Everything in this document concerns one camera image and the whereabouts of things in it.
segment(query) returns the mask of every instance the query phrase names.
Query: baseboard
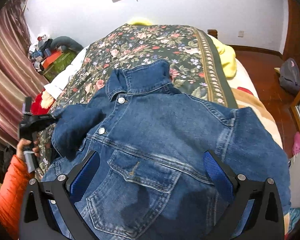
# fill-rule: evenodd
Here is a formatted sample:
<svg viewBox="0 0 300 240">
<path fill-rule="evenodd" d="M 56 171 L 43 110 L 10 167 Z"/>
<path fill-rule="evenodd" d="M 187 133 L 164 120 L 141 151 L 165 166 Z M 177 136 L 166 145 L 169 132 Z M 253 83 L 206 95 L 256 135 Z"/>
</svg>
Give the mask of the baseboard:
<svg viewBox="0 0 300 240">
<path fill-rule="evenodd" d="M 238 51 L 261 52 L 261 53 L 276 55 L 276 56 L 282 58 L 282 54 L 280 52 L 275 51 L 275 50 L 271 50 L 271 49 L 263 49 L 263 48 L 250 47 L 250 46 L 241 46 L 241 45 L 229 45 L 229 46 L 231 46 L 234 50 L 238 50 Z"/>
</svg>

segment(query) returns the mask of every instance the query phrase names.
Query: person's arm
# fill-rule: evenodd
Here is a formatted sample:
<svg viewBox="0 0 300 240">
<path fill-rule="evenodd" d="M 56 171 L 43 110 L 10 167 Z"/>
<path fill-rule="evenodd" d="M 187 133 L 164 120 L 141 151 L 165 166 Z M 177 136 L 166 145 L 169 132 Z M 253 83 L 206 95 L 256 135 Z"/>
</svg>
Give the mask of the person's arm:
<svg viewBox="0 0 300 240">
<path fill-rule="evenodd" d="M 0 223 L 5 227 L 9 235 L 17 240 L 19 235 L 19 219 L 23 194 L 27 183 L 34 174 L 27 172 L 24 160 L 23 147 L 30 141 L 21 139 L 17 145 L 17 154 L 11 159 L 10 166 L 0 189 Z M 39 148 L 33 148 L 38 155 Z"/>
</svg>

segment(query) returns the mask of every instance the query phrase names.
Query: denim jacket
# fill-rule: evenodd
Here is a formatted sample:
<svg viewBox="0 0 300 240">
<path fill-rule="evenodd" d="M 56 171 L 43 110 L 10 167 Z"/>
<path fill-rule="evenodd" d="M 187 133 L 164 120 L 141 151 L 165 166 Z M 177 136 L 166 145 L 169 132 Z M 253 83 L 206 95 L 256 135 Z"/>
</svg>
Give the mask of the denim jacket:
<svg viewBox="0 0 300 240">
<path fill-rule="evenodd" d="M 289 210 L 287 156 L 253 110 L 181 93 L 164 60 L 114 70 L 88 104 L 68 106 L 60 116 L 52 143 L 66 157 L 52 163 L 43 181 L 68 174 L 91 150 L 100 155 L 75 206 L 101 240 L 198 239 L 210 232 L 228 203 L 204 169 L 209 149 L 248 179 L 273 178 L 283 213 Z M 71 237 L 57 206 L 51 208 Z"/>
</svg>

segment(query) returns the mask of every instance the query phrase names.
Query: orange sleeve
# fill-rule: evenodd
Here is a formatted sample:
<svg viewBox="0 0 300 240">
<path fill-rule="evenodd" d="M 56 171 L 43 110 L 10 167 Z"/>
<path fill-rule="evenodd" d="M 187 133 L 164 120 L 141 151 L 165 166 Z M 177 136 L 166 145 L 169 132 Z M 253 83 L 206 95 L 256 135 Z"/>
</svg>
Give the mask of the orange sleeve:
<svg viewBox="0 0 300 240">
<path fill-rule="evenodd" d="M 26 164 L 14 155 L 0 189 L 0 223 L 15 240 L 19 237 L 23 194 L 33 177 L 27 172 Z"/>
</svg>

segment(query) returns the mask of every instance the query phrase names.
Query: dark green floral fabric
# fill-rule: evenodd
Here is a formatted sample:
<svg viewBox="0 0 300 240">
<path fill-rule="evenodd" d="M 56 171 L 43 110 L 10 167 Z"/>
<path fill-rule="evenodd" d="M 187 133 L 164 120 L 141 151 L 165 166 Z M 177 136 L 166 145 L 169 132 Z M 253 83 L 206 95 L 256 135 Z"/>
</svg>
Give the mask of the dark green floral fabric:
<svg viewBox="0 0 300 240">
<path fill-rule="evenodd" d="M 123 25 L 90 45 L 82 68 L 50 111 L 89 102 L 104 87 L 113 69 L 130 69 L 158 59 L 170 63 L 171 79 L 181 92 L 237 108 L 217 49 L 203 31 L 181 25 Z M 50 166 L 53 129 L 54 125 L 40 133 L 42 172 L 37 173 L 39 179 Z"/>
</svg>

